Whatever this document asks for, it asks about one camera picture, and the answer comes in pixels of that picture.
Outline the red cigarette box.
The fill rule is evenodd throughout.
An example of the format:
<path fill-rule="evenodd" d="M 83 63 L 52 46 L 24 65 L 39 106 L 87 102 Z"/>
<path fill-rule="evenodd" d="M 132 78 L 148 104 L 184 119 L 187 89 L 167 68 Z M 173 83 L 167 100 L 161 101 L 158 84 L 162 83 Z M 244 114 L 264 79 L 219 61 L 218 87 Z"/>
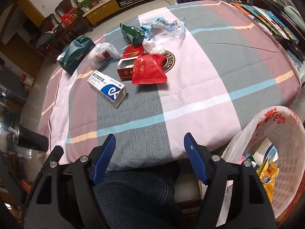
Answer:
<path fill-rule="evenodd" d="M 143 46 L 128 45 L 117 64 L 117 72 L 121 80 L 131 79 L 135 59 L 144 54 Z"/>

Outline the potted green plant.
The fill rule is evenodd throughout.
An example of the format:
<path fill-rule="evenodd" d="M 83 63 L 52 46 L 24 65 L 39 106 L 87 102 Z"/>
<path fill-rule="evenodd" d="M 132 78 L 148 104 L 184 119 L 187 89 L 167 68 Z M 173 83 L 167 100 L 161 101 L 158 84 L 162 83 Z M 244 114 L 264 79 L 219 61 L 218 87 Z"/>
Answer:
<path fill-rule="evenodd" d="M 99 0 L 82 0 L 81 2 L 78 3 L 77 8 L 82 9 L 82 8 L 88 8 L 92 9 L 96 5 L 99 4 Z"/>

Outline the green picture book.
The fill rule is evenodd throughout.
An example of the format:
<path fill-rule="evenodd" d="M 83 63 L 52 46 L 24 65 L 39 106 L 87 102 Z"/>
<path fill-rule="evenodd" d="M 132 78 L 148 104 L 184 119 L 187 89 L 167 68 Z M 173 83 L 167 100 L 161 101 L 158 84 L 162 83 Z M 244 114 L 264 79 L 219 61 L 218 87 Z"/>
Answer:
<path fill-rule="evenodd" d="M 241 7 L 252 14 L 253 19 L 261 25 L 264 29 L 268 29 L 273 35 L 281 36 L 282 38 L 288 39 L 286 33 L 281 30 L 281 28 L 272 19 L 267 19 L 260 12 L 258 12 L 253 6 L 243 5 Z"/>

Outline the white plastic bag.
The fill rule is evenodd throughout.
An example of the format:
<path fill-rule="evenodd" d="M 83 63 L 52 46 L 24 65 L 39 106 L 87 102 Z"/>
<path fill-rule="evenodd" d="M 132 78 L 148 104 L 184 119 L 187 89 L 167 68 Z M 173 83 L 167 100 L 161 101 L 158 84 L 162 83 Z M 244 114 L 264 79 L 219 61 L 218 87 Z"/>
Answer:
<path fill-rule="evenodd" d="M 121 54 L 118 50 L 108 42 L 98 43 L 90 51 L 88 55 L 88 63 L 91 69 L 99 69 L 109 59 L 118 60 Z"/>

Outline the wooden tv cabinet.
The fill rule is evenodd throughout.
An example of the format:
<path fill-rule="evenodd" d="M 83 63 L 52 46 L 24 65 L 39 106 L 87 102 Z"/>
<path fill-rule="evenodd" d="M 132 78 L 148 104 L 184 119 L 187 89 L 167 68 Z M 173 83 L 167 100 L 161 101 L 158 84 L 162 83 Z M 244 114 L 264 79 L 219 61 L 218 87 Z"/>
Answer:
<path fill-rule="evenodd" d="M 94 25 L 107 17 L 137 5 L 142 2 L 151 2 L 153 0 L 101 0 L 99 4 L 83 14 L 91 25 Z"/>

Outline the person's dark jeans leg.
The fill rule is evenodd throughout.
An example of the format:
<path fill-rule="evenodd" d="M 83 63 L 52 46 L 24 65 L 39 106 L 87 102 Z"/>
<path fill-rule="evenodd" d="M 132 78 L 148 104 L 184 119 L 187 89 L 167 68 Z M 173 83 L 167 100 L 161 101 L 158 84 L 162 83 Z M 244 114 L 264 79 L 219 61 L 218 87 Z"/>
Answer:
<path fill-rule="evenodd" d="M 184 228 L 174 200 L 177 161 L 106 173 L 94 193 L 110 228 Z"/>

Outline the white tissue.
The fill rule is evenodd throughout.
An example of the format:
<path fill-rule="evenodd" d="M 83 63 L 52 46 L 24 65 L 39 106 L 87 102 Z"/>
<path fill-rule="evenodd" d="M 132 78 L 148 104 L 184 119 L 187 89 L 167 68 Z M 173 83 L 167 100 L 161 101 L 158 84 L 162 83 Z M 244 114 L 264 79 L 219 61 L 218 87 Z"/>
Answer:
<path fill-rule="evenodd" d="M 157 43 L 153 38 L 152 39 L 145 38 L 142 42 L 142 46 L 145 54 L 150 54 L 150 55 L 165 54 L 165 47 L 162 44 Z"/>

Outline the red snack bag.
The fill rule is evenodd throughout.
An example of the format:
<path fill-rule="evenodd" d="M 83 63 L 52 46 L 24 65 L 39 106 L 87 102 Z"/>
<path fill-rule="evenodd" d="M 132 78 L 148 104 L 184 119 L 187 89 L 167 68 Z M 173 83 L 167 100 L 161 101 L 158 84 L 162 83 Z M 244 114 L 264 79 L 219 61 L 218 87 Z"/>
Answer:
<path fill-rule="evenodd" d="M 142 55 L 134 60 L 133 85 L 161 84 L 167 82 L 167 76 L 163 71 L 165 55 L 153 54 Z"/>

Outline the blue picture book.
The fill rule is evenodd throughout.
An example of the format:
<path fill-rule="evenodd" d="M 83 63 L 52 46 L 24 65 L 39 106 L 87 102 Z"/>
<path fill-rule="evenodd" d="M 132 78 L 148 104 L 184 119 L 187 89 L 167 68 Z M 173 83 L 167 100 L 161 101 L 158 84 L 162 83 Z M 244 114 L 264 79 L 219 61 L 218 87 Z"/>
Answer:
<path fill-rule="evenodd" d="M 279 27 L 282 27 L 283 28 L 282 31 L 284 31 L 286 33 L 286 35 L 288 35 L 291 40 L 293 40 L 296 43 L 299 42 L 298 38 L 293 34 L 293 32 L 278 17 L 276 17 L 273 14 L 273 12 L 271 12 L 269 10 L 265 10 L 265 9 L 262 9 L 262 11 L 265 15 L 270 17 L 270 19 L 272 19 L 272 21 L 277 23 L 279 25 Z"/>

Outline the white blue medicine box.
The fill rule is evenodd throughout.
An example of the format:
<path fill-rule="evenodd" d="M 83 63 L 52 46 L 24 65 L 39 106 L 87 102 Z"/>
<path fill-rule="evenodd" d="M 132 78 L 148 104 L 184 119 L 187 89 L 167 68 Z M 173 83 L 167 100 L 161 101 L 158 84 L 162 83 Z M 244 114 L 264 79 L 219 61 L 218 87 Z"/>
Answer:
<path fill-rule="evenodd" d="M 95 70 L 91 74 L 87 82 L 91 88 L 116 109 L 127 95 L 127 89 L 123 83 L 116 81 L 98 70 Z"/>

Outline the grey green cushion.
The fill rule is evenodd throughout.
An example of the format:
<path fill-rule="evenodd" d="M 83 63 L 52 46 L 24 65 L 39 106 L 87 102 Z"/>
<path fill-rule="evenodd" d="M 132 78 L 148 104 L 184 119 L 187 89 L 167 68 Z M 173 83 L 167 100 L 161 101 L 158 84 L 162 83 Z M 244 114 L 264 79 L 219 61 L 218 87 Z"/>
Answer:
<path fill-rule="evenodd" d="M 284 7 L 285 14 L 299 27 L 299 29 L 305 32 L 305 23 L 297 9 L 292 6 Z"/>

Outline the white blue paper carton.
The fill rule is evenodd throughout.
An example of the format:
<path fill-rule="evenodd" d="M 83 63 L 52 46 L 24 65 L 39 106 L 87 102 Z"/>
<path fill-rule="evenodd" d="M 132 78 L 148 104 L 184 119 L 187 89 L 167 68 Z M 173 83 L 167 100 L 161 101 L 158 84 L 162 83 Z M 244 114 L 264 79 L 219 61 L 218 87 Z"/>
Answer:
<path fill-rule="evenodd" d="M 276 162 L 279 159 L 278 151 L 270 139 L 265 138 L 263 143 L 259 146 L 253 154 L 256 164 L 261 165 L 266 159 L 269 163 Z"/>

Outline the clear blue plastic wrapper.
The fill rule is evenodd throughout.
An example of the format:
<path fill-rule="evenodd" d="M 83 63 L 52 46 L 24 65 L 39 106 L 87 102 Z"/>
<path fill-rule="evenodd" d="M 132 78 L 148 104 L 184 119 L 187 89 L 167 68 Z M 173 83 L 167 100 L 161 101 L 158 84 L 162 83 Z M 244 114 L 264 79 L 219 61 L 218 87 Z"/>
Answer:
<path fill-rule="evenodd" d="M 186 33 L 184 18 L 176 19 L 174 21 L 167 20 L 164 17 L 155 17 L 148 19 L 141 24 L 141 29 L 146 32 L 151 32 L 153 28 L 166 31 L 168 33 L 184 38 Z"/>

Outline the yellow snack bag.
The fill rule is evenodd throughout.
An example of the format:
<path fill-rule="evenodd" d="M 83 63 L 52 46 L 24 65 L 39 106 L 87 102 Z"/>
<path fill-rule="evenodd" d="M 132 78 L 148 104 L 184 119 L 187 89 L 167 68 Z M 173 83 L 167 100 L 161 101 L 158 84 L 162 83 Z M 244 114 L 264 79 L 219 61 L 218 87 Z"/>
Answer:
<path fill-rule="evenodd" d="M 280 169 L 275 166 L 274 162 L 269 162 L 268 159 L 261 164 L 257 171 L 270 202 L 272 202 L 274 196 L 275 180 L 279 175 L 279 171 Z"/>

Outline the green snack packet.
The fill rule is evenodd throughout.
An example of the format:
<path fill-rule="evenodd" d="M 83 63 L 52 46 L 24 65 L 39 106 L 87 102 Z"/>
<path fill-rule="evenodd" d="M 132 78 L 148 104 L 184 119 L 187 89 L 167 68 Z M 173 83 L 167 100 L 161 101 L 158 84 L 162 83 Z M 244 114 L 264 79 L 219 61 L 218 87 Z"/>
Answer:
<path fill-rule="evenodd" d="M 146 32 L 134 27 L 134 26 L 127 26 L 125 24 L 120 24 L 120 30 L 124 36 L 124 38 L 134 47 L 137 47 L 142 44 Z"/>

